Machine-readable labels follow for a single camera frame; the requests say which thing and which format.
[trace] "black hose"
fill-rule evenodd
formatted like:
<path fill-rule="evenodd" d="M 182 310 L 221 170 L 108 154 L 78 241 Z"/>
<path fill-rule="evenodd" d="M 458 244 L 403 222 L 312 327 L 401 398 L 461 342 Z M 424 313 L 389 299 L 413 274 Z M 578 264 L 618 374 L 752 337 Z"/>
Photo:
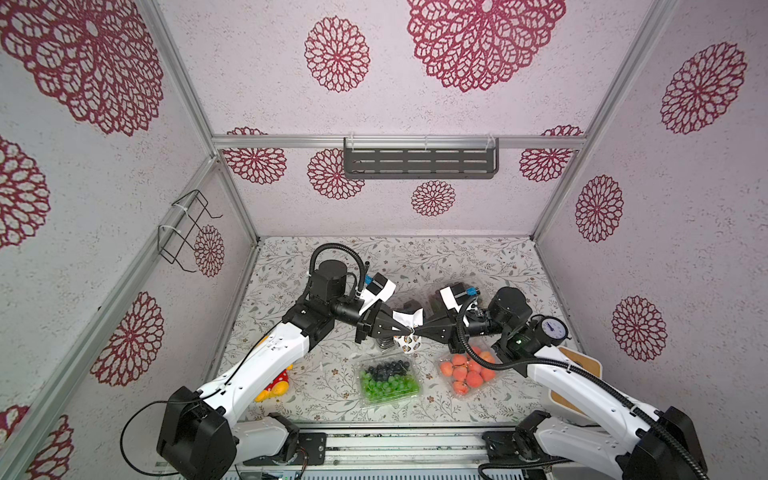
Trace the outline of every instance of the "black hose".
<path fill-rule="evenodd" d="M 355 250 L 352 250 L 347 245 L 342 243 L 324 243 L 323 245 L 317 247 L 314 252 L 312 252 L 312 256 L 310 257 L 310 276 L 315 273 L 315 262 L 317 261 L 317 256 L 325 250 L 341 250 L 348 253 L 355 260 L 355 263 L 357 263 L 357 270 L 360 272 L 360 278 L 357 279 L 357 293 L 362 292 L 362 289 L 366 286 L 366 271 L 368 269 L 366 269 L 366 265 L 362 262 L 360 255 L 358 255 Z M 300 298 L 305 297 L 309 291 L 310 285 L 307 284 L 306 288 L 304 289 L 304 293 Z"/>
<path fill-rule="evenodd" d="M 520 359 L 515 360 L 513 362 L 507 362 L 507 363 L 490 363 L 486 362 L 484 359 L 480 358 L 480 356 L 475 353 L 474 350 L 472 350 L 471 346 L 469 345 L 469 341 L 466 339 L 466 334 L 464 330 L 464 315 L 466 314 L 467 309 L 469 308 L 469 305 L 474 301 L 474 297 L 471 296 L 468 299 L 464 301 L 462 304 L 462 308 L 458 311 L 458 316 L 456 317 L 456 334 L 458 335 L 458 341 L 462 344 L 464 347 L 464 350 L 466 350 L 467 355 L 469 355 L 470 358 L 475 360 L 480 366 L 489 369 L 489 370 L 508 370 L 511 368 L 515 368 L 516 366 L 523 366 L 523 365 L 550 365 L 550 366 L 558 366 L 564 369 L 569 369 L 570 372 L 575 373 L 577 375 L 583 376 L 590 382 L 594 383 L 595 385 L 602 388 L 605 392 L 608 393 L 608 395 L 614 397 L 618 402 L 629 409 L 631 412 L 633 412 L 635 415 L 640 417 L 644 422 L 646 422 L 650 428 L 656 432 L 659 437 L 666 443 L 671 449 L 673 449 L 690 467 L 691 470 L 694 471 L 694 474 L 699 480 L 709 480 L 709 477 L 707 476 L 707 473 L 701 468 L 701 465 L 696 461 L 696 459 L 686 450 L 686 448 L 677 441 L 676 438 L 674 438 L 666 428 L 664 428 L 659 422 L 656 420 L 653 420 L 650 415 L 648 415 L 646 412 L 644 412 L 640 407 L 636 406 L 631 400 L 629 400 L 627 397 L 622 395 L 618 390 L 616 390 L 614 387 L 612 387 L 610 384 L 605 382 L 603 379 L 592 375 L 587 370 L 580 369 L 576 366 L 571 365 L 570 363 L 561 362 L 559 360 L 550 360 L 550 359 Z"/>
<path fill-rule="evenodd" d="M 494 480 L 493 478 L 489 477 L 488 475 L 483 472 L 483 470 L 486 470 L 487 468 L 519 468 L 521 470 L 533 470 L 535 468 L 542 468 L 542 467 L 548 467 L 549 465 L 557 465 L 558 463 L 569 463 L 571 460 L 568 460 L 567 458 L 561 458 L 561 457 L 555 457 L 552 460 L 547 460 L 545 462 L 531 462 L 531 463 L 483 463 L 482 465 L 478 465 L 478 475 L 483 480 Z"/>

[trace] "red flower pattern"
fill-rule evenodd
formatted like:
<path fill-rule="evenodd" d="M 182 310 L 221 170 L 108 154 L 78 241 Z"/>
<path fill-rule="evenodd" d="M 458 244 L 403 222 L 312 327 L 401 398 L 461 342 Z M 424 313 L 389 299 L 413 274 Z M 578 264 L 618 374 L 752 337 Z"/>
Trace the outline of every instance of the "red flower pattern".
<path fill-rule="evenodd" d="M 0 448 L 28 411 L 28 406 L 14 405 L 0 412 Z M 29 465 L 26 480 L 61 480 L 69 471 L 69 459 L 74 451 L 72 433 L 74 429 L 69 426 L 69 417 L 59 417 L 56 430 L 48 434 L 43 449 Z"/>
<path fill-rule="evenodd" d="M 304 42 L 306 66 L 330 91 L 349 91 L 368 73 L 368 44 L 357 25 L 344 18 L 325 17 Z"/>
<path fill-rule="evenodd" d="M 50 194 L 35 160 L 0 137 L 0 248 L 35 236 L 51 209 Z"/>
<path fill-rule="evenodd" d="M 344 176 L 344 152 L 338 148 L 317 152 L 307 165 L 306 175 L 321 195 L 337 200 L 354 197 L 366 184 L 365 180 Z"/>
<path fill-rule="evenodd" d="M 581 235 L 599 242 L 613 234 L 619 226 L 624 200 L 619 184 L 606 175 L 588 181 L 576 202 L 576 226 Z"/>
<path fill-rule="evenodd" d="M 194 241 L 194 261 L 205 276 L 215 276 L 224 265 L 224 241 L 213 225 L 200 229 Z"/>
<path fill-rule="evenodd" d="M 74 451 L 72 433 L 74 429 L 69 426 L 69 417 L 59 417 L 56 430 L 48 435 L 43 449 L 29 465 L 27 480 L 61 480 L 69 472 L 69 458 Z"/>
<path fill-rule="evenodd" d="M 686 60 L 661 99 L 667 130 L 685 135 L 714 122 L 736 100 L 745 70 L 744 52 L 725 41 Z"/>
<path fill-rule="evenodd" d="M 98 382 L 126 386 L 149 370 L 162 346 L 163 322 L 155 299 L 140 292 L 91 367 Z"/>
<path fill-rule="evenodd" d="M 0 42 L 75 120 L 131 136 L 158 116 L 163 71 L 131 0 L 3 0 Z"/>
<path fill-rule="evenodd" d="M 581 135 L 584 132 L 573 125 L 558 125 L 546 130 L 542 135 Z M 560 177 L 565 165 L 571 159 L 573 150 L 568 148 L 529 148 L 520 157 L 520 171 L 523 177 L 537 182 L 545 182 Z"/>
<path fill-rule="evenodd" d="M 411 196 L 411 206 L 425 217 L 444 214 L 453 206 L 456 192 L 450 184 L 430 180 L 419 185 Z"/>
<path fill-rule="evenodd" d="M 636 360 L 653 360 L 667 346 L 667 324 L 656 306 L 645 298 L 623 299 L 616 305 L 611 323 L 621 349 Z"/>
<path fill-rule="evenodd" d="M 565 15 L 565 0 L 408 0 L 408 33 L 427 75 L 488 90 L 531 64 Z"/>
<path fill-rule="evenodd" d="M 249 127 L 238 127 L 227 134 L 266 135 Z M 286 171 L 286 156 L 282 148 L 236 148 L 221 153 L 234 173 L 254 184 L 277 182 Z"/>
<path fill-rule="evenodd" d="M 24 415 L 27 415 L 28 411 L 28 406 L 14 405 L 4 412 L 0 412 L 0 449 L 11 437 L 16 425 L 24 418 Z"/>

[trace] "yellow toy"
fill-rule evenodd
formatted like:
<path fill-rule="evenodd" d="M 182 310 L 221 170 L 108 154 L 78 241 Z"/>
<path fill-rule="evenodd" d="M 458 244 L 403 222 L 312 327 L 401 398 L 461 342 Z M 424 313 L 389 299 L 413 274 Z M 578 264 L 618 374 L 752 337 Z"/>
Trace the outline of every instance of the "yellow toy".
<path fill-rule="evenodd" d="M 276 379 L 272 381 L 266 388 L 256 397 L 257 402 L 263 402 L 266 399 L 271 399 L 276 396 L 285 395 L 288 392 L 288 370 L 292 369 L 293 365 L 288 366 L 283 370 Z"/>

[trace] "black joint housing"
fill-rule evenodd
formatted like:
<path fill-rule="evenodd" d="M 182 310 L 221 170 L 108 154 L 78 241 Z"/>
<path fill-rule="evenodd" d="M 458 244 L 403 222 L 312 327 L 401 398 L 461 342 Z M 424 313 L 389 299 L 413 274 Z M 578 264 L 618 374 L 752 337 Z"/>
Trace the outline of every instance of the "black joint housing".
<path fill-rule="evenodd" d="M 183 386 L 168 400 L 189 402 L 198 398 L 200 394 Z M 207 403 L 168 403 L 157 453 L 187 480 L 209 480 L 226 475 L 237 446 L 227 420 Z"/>

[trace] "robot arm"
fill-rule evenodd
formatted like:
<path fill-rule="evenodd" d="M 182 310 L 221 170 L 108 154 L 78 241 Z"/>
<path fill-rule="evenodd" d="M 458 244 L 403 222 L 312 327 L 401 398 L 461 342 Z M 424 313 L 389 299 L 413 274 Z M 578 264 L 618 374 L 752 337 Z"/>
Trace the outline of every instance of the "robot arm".
<path fill-rule="evenodd" d="M 684 413 L 674 407 L 661 412 L 581 369 L 557 348 L 568 337 L 566 325 L 554 317 L 531 316 L 519 290 L 501 288 L 486 310 L 477 307 L 476 289 L 461 283 L 437 294 L 442 308 L 416 329 L 417 334 L 421 329 L 428 338 L 447 343 L 452 352 L 466 351 L 487 368 L 514 368 L 565 397 L 604 430 L 570 425 L 535 411 L 511 438 L 499 432 L 505 442 L 493 435 L 486 439 L 489 458 L 502 447 L 507 452 L 505 466 L 518 468 L 526 462 L 567 458 L 624 480 L 707 477 L 696 431 Z M 443 336 L 440 327 L 451 324 L 451 336 Z M 487 364 L 468 348 L 467 336 L 491 333 L 501 333 L 492 348 L 502 365 Z"/>
<path fill-rule="evenodd" d="M 237 420 L 280 372 L 333 330 L 336 320 L 356 328 L 357 343 L 367 336 L 411 333 L 393 319 L 393 311 L 384 303 L 394 293 L 394 283 L 380 274 L 365 276 L 366 268 L 356 254 L 361 279 L 365 276 L 368 284 L 354 294 L 344 293 L 344 263 L 326 260 L 313 270 L 317 253 L 326 248 L 323 245 L 313 253 L 307 288 L 261 344 L 196 392 L 181 387 L 169 398 L 157 452 L 187 480 L 222 478 L 233 463 L 250 458 L 268 456 L 287 462 L 294 456 L 299 431 L 288 419 L 270 414 L 255 422 Z M 348 247 L 339 249 L 353 253 Z M 486 432 L 489 457 L 495 464 L 499 458 L 494 455 L 505 451 L 502 463 L 562 457 L 625 480 L 706 478 L 694 476 L 690 461 L 683 462 L 669 448 L 669 440 L 661 439 L 647 423 L 662 425 L 706 472 L 693 424 L 682 412 L 674 407 L 660 412 L 615 390 L 612 395 L 604 385 L 575 374 L 578 365 L 557 348 L 568 336 L 568 328 L 554 317 L 531 316 L 520 290 L 502 287 L 487 309 L 479 308 L 477 295 L 477 289 L 461 283 L 438 291 L 432 299 L 435 314 L 413 333 L 448 344 L 452 353 L 465 351 L 466 337 L 501 334 L 493 349 L 504 364 L 560 393 L 604 429 L 569 425 L 536 411 L 512 437 L 508 432 L 496 432 L 500 437 Z M 617 396 L 629 400 L 632 408 Z"/>
<path fill-rule="evenodd" d="M 325 249 L 326 245 L 319 247 L 313 259 Z M 326 260 L 311 271 L 302 296 L 240 362 L 195 392 L 181 387 L 169 398 L 157 453 L 187 480 L 222 478 L 233 463 L 259 456 L 288 462 L 299 433 L 288 419 L 271 414 L 255 422 L 237 420 L 280 372 L 333 330 L 336 320 L 356 327 L 358 343 L 367 336 L 409 334 L 384 303 L 395 284 L 380 274 L 366 281 L 365 289 L 346 295 L 344 263 Z"/>

